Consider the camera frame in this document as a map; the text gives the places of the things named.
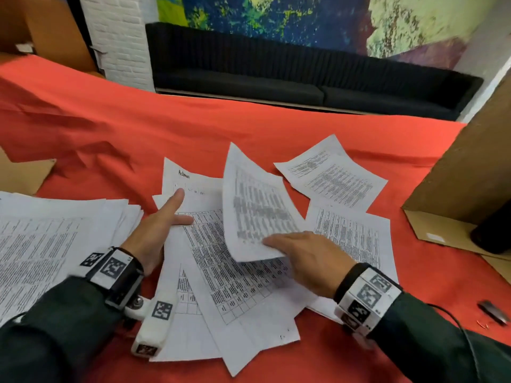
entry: person's left hand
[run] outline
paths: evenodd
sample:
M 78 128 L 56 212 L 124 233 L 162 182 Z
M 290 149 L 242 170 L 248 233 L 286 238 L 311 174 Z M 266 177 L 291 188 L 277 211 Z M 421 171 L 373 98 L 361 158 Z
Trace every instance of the person's left hand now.
M 162 261 L 163 244 L 172 225 L 192 224 L 193 217 L 175 215 L 184 199 L 184 190 L 179 188 L 165 205 L 145 218 L 121 245 L 136 257 L 144 267 L 146 276 L 151 274 Z

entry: colorful abstract painting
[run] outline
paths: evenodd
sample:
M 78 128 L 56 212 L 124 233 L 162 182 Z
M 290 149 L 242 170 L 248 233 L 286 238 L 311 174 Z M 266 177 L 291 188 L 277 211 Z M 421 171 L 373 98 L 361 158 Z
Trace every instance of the colorful abstract painting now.
M 453 68 L 496 0 L 157 0 L 160 21 Z

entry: red table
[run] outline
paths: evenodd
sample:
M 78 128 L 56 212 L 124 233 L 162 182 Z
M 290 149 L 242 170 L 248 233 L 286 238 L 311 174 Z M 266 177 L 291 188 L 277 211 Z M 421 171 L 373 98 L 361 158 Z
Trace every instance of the red table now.
M 399 281 L 450 310 L 465 328 L 511 345 L 511 331 L 489 322 L 476 302 L 511 312 L 511 286 L 479 256 L 417 240 L 400 206 L 450 146 L 462 124 L 405 116 L 357 116 L 248 102 L 156 95 L 25 57 L 0 66 L 0 145 L 13 161 L 57 158 L 40 197 L 128 198 L 154 212 L 163 158 L 220 177 L 230 141 L 265 170 L 335 133 L 361 166 L 388 179 L 370 213 L 391 220 Z M 305 216 L 308 199 L 286 184 Z M 152 295 L 158 274 L 144 283 Z M 302 340 L 261 352 L 242 382 L 406 381 L 379 351 L 363 351 L 341 328 L 308 310 L 296 319 Z M 230 381 L 222 361 L 149 363 L 116 337 L 94 361 L 91 382 Z

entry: black bottle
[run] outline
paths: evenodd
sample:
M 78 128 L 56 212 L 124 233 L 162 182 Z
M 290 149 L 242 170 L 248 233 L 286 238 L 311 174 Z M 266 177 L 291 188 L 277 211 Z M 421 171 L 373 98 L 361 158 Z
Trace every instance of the black bottle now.
M 492 254 L 511 249 L 511 200 L 474 228 L 470 239 Z

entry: dark green sleeve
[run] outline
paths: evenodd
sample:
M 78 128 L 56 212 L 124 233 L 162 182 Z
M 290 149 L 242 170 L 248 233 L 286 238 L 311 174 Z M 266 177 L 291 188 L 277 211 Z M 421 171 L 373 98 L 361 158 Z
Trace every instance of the dark green sleeve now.
M 511 382 L 511 347 L 467 331 L 481 381 Z M 371 333 L 383 352 L 413 383 L 476 383 L 469 346 L 458 327 L 434 308 L 402 293 Z
M 21 325 L 0 328 L 0 376 L 17 383 L 67 382 L 109 340 L 122 314 L 94 285 L 75 277 L 46 292 Z

